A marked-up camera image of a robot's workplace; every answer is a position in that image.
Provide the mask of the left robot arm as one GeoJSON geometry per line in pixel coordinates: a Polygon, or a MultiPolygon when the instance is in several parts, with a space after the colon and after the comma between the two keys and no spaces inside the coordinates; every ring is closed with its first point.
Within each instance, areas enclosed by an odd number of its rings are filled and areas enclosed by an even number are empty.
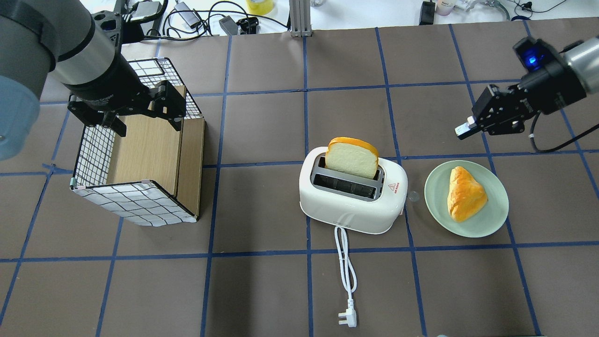
{"type": "Polygon", "coordinates": [[[124,18],[122,0],[95,14],[78,0],[3,0],[0,9],[2,160],[23,149],[48,75],[75,96],[68,109],[85,126],[125,137],[120,117],[144,115],[182,129],[184,96],[168,81],[143,85],[121,54],[123,44],[144,40],[140,24],[124,18]]]}

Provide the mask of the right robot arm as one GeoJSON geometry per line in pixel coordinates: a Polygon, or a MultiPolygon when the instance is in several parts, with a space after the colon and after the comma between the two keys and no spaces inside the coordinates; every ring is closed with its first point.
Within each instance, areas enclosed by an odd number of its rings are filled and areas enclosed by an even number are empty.
{"type": "Polygon", "coordinates": [[[576,41],[557,51],[542,39],[525,37],[513,50],[526,69],[520,82],[500,89],[488,85],[472,115],[455,128],[463,140],[478,132],[492,136],[524,132],[524,122],[550,114],[598,92],[599,41],[576,41]]]}

